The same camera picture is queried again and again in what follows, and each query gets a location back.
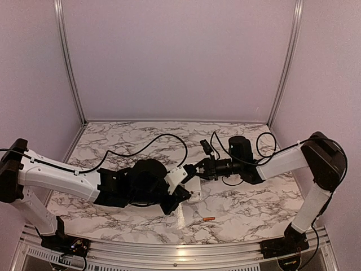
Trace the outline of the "white remote control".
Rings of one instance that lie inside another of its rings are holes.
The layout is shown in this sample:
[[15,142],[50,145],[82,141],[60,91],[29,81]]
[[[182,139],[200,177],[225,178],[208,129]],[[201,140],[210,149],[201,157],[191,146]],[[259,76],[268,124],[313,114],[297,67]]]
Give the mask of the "white remote control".
[[191,194],[191,197],[187,199],[187,203],[193,204],[202,201],[201,182],[198,176],[190,179],[184,188]]

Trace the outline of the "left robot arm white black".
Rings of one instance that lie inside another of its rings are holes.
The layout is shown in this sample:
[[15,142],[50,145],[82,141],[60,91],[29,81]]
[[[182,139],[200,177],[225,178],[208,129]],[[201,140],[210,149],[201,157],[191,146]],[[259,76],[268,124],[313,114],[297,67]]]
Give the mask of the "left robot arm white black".
[[166,215],[191,197],[183,186],[196,174],[191,164],[167,170],[158,160],[141,159],[117,171],[100,166],[85,169],[47,159],[28,149],[27,143],[19,138],[10,148],[1,149],[1,202],[17,208],[39,236],[48,237],[59,251],[71,247],[71,238],[64,233],[62,220],[47,210],[32,187],[71,194],[106,207],[159,205]]

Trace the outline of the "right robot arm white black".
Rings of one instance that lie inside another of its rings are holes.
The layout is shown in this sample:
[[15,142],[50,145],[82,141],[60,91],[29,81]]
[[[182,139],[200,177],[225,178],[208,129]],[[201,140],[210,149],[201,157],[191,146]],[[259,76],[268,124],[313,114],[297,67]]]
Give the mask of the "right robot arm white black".
[[216,159],[212,146],[202,141],[207,158],[196,164],[186,164],[188,178],[198,176],[203,180],[217,180],[238,174],[242,181],[257,185],[266,180],[297,169],[308,168],[313,175],[313,185],[293,221],[280,239],[279,247],[291,253],[301,244],[301,236],[322,215],[332,195],[347,174],[348,160],[343,148],[321,132],[297,142],[271,155],[253,156],[250,140],[244,136],[229,138],[227,159]]

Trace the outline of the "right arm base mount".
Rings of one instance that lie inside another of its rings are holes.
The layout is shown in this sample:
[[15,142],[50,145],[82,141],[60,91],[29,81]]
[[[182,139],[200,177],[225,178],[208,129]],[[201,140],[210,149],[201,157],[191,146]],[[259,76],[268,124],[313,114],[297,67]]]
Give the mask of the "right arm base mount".
[[309,249],[306,234],[300,233],[289,224],[280,238],[267,239],[260,242],[264,259],[285,256]]

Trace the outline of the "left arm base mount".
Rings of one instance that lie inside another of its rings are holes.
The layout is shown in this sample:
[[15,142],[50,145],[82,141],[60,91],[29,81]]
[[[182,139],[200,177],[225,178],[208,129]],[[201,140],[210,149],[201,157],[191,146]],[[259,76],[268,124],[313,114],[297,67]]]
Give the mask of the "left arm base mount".
[[41,246],[65,255],[86,257],[89,251],[90,240],[66,234],[64,222],[59,216],[56,216],[56,222],[57,229],[53,235],[40,235],[42,240]]

